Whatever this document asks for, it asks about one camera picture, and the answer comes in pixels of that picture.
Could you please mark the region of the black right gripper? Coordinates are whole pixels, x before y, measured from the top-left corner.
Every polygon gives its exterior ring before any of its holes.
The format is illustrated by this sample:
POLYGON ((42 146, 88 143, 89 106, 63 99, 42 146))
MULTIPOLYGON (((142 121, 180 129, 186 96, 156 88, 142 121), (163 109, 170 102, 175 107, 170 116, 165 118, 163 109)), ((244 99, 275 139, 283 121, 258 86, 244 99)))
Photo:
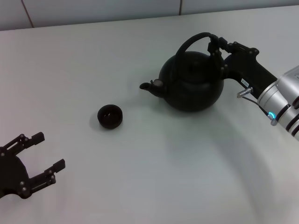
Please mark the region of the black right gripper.
POLYGON ((207 50, 218 77, 233 79, 244 88, 251 87, 253 89, 251 94, 255 98, 259 98, 262 92, 277 80, 257 62, 256 56, 259 50, 256 48, 249 48, 238 42, 228 43, 220 37, 218 41, 210 40, 207 50), (230 54, 225 60, 222 58, 221 50, 230 54))

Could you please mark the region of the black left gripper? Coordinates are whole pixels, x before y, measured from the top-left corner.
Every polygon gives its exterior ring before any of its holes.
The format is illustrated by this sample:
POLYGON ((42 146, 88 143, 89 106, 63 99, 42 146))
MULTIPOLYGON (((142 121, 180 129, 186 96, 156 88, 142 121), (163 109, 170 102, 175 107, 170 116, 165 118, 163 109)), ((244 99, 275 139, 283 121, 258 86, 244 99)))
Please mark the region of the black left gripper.
POLYGON ((65 168, 65 160, 53 164, 43 173, 29 178, 22 161, 15 155, 31 146, 45 141, 44 134, 39 132, 31 138, 20 134, 6 145, 0 147, 0 197, 14 194, 22 199, 29 198, 52 184, 56 183, 55 173, 65 168))

